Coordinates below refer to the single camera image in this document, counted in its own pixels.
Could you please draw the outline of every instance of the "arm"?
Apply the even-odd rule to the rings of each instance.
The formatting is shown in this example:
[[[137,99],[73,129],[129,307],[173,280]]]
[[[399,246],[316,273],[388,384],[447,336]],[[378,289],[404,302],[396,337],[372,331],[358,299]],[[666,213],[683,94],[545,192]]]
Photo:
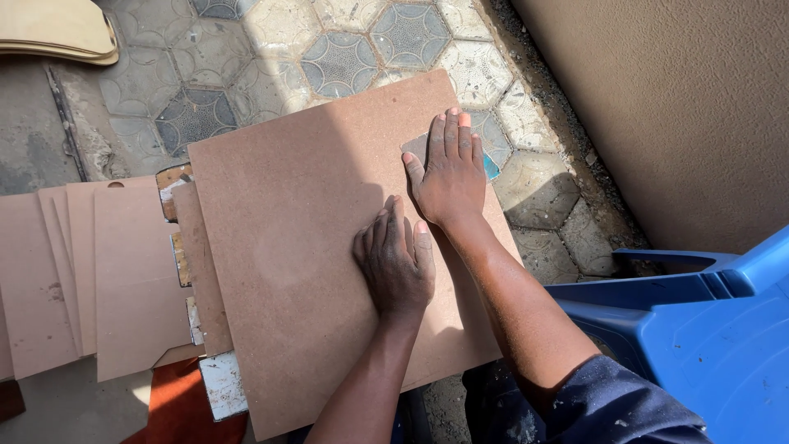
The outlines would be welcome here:
[[[471,119],[452,108],[433,120],[428,164],[403,162],[425,218],[437,224],[471,272],[493,332],[521,391],[540,414],[573,371],[600,351],[513,258],[482,217],[486,177]]]
[[[359,231],[353,256],[367,279],[380,321],[365,353],[331,395],[305,442],[389,442],[398,395],[436,280],[427,224],[414,226],[408,255],[403,204]]]

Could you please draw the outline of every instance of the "beige wall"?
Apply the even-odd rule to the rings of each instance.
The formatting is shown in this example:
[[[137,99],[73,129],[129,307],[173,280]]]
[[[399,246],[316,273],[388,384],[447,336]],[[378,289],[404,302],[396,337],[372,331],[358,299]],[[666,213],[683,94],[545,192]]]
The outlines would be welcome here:
[[[655,247],[789,224],[789,2],[513,3]]]

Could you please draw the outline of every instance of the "orange cloth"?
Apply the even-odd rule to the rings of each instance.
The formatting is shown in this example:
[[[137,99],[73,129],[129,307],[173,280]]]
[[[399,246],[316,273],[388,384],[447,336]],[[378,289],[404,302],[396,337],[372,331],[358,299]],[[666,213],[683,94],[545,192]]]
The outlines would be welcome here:
[[[198,359],[153,370],[148,425],[122,444],[238,444],[247,414],[214,422]]]

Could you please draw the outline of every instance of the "person's right hand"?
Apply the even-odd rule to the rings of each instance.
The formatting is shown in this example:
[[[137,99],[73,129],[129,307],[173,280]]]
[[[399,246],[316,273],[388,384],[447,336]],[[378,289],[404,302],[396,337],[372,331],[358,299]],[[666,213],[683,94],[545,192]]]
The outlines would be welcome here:
[[[459,218],[482,214],[485,174],[482,141],[471,134],[471,116],[456,107],[433,119],[428,165],[402,155],[411,190],[424,217],[442,229]]]

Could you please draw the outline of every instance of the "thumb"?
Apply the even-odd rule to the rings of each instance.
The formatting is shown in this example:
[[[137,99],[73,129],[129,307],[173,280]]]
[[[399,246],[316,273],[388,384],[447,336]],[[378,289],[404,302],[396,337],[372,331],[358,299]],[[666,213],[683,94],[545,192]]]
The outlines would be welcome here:
[[[433,241],[430,239],[428,223],[419,220],[413,226],[413,256],[417,260],[417,269],[426,277],[436,275],[436,264],[433,263]]]
[[[417,157],[412,152],[406,151],[402,154],[402,162],[406,166],[409,179],[411,179],[411,189],[417,190],[419,185],[422,184],[422,179],[424,178],[424,167],[419,161],[419,157]]]

